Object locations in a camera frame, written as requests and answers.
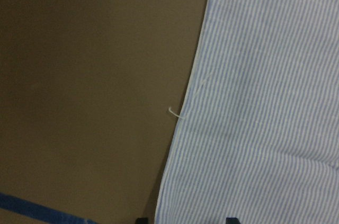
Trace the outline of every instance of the white thread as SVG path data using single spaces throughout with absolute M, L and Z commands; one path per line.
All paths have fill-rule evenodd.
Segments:
M 173 114 L 174 116 L 176 116 L 176 117 L 178 117 L 178 118 L 180 118 L 180 119 L 185 119 L 185 118 L 190 114 L 190 112 L 191 112 L 191 110 L 192 110 L 192 102 L 193 102 L 193 100 L 195 99 L 195 97 L 197 96 L 197 94 L 200 92 L 200 90 L 202 89 L 203 85 L 207 82 L 207 79 L 208 79 L 210 76 L 212 76 L 212 74 L 214 73 L 214 69 L 215 69 L 215 67 L 213 67 L 212 70 L 211 70 L 211 72 L 210 72 L 210 74 L 208 74 L 208 76 L 200 82 L 199 88 L 195 91 L 195 93 L 193 93 L 190 109 L 187 111 L 187 114 L 186 114 L 184 117 L 182 117 L 181 115 L 178 115 L 178 114 L 174 113 L 174 112 L 172 111 L 172 107 L 169 107 L 169 108 L 168 108 L 168 111 L 169 111 L 171 114 Z

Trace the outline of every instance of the brown surface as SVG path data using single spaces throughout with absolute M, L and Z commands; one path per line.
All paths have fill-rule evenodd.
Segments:
M 150 217 L 205 2 L 0 0 L 0 191 L 100 223 Z

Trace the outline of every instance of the blue tape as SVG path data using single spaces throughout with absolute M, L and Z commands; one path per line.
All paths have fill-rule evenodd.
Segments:
M 0 208 L 51 224 L 97 224 L 39 204 L 0 193 Z

